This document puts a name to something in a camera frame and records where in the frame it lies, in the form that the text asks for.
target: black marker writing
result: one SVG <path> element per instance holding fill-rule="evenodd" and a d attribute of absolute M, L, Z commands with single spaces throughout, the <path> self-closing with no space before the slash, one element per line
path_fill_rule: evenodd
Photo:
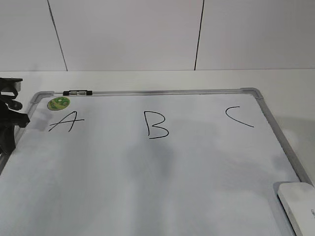
<path fill-rule="evenodd" d="M 239 123 L 241 123 L 241 124 L 244 124 L 244 125 L 247 125 L 247 126 L 249 126 L 249 127 L 251 127 L 251 128 L 254 128 L 254 126 L 252 126 L 252 125 L 243 123 L 243 122 L 241 122 L 241 121 L 239 121 L 239 120 L 236 120 L 236 119 L 234 119 L 233 117 L 231 117 L 231 116 L 227 113 L 227 111 L 230 110 L 230 109 L 232 109 L 232 108 L 240 108 L 240 107 L 229 107 L 229 108 L 227 108 L 227 109 L 225 110 L 225 114 L 226 114 L 228 117 L 230 117 L 231 119 L 233 119 L 233 120 L 235 120 L 235 121 L 237 121 L 237 122 L 239 122 Z"/>
<path fill-rule="evenodd" d="M 66 119 L 66 118 L 67 118 L 68 116 L 70 116 L 71 114 L 75 114 L 74 120 L 63 121 L 64 119 Z M 64 118 L 62 118 L 58 123 L 50 124 L 49 126 L 52 126 L 52 125 L 53 125 L 53 127 L 52 127 L 50 130 L 48 130 L 48 132 L 51 131 L 53 128 L 55 128 L 55 127 L 56 127 L 57 125 L 59 125 L 59 124 L 72 122 L 72 125 L 71 125 L 70 129 L 68 130 L 68 132 L 70 132 L 71 129 L 73 128 L 74 123 L 75 123 L 76 121 L 82 121 L 82 120 L 84 120 L 84 119 L 77 119 L 77 115 L 78 115 L 78 113 L 77 113 L 76 111 L 74 111 L 74 112 L 71 112 L 70 114 L 68 114 L 67 116 L 65 116 Z"/>
<path fill-rule="evenodd" d="M 167 132 L 167 134 L 164 135 L 164 136 L 158 136 L 158 137 L 153 137 L 153 138 L 149 138 L 149 139 L 159 139 L 159 138 L 166 137 L 169 134 L 168 130 L 163 128 L 163 127 L 161 127 L 161 126 L 158 126 L 159 124 L 162 124 L 165 121 L 165 116 L 163 116 L 161 113 L 158 113 L 158 112 L 145 111 L 144 112 L 144 119 L 146 120 L 146 124 L 147 124 L 147 128 L 148 128 L 148 136 L 150 136 L 150 126 L 148 124 L 147 113 L 154 113 L 154 114 L 158 114 L 158 115 L 162 116 L 163 120 L 161 122 L 159 122 L 159 123 L 155 123 L 155 124 L 151 125 L 151 127 L 164 129 Z"/>

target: white wall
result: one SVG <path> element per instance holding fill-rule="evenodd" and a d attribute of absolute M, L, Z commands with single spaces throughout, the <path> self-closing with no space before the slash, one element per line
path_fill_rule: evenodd
<path fill-rule="evenodd" d="M 0 71 L 65 70 L 45 0 L 0 2 Z"/>
<path fill-rule="evenodd" d="M 315 68 L 315 0 L 205 0 L 197 69 Z"/>
<path fill-rule="evenodd" d="M 51 0 L 68 70 L 193 70 L 202 0 Z"/>
<path fill-rule="evenodd" d="M 193 70 L 202 0 L 50 0 L 69 70 Z M 315 68 L 315 0 L 205 0 L 196 69 Z M 65 70 L 46 0 L 0 3 L 0 71 Z"/>

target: white device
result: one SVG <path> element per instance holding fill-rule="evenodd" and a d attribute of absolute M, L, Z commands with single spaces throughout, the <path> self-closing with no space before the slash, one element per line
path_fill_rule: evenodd
<path fill-rule="evenodd" d="M 308 183 L 283 183 L 278 196 L 297 236 L 315 235 L 315 188 Z"/>

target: white table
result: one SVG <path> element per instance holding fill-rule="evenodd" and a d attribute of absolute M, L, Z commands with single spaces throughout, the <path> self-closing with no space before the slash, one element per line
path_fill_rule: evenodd
<path fill-rule="evenodd" d="M 18 97 L 24 109 L 43 90 L 172 90 L 255 87 L 315 184 L 315 69 L 141 71 L 141 72 L 0 72 L 23 78 Z"/>

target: whiteboard surface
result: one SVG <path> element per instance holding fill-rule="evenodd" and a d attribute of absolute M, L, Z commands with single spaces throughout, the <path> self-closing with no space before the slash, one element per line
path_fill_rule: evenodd
<path fill-rule="evenodd" d="M 0 235 L 294 235 L 274 188 L 298 178 L 251 95 L 49 100 L 0 176 Z"/>

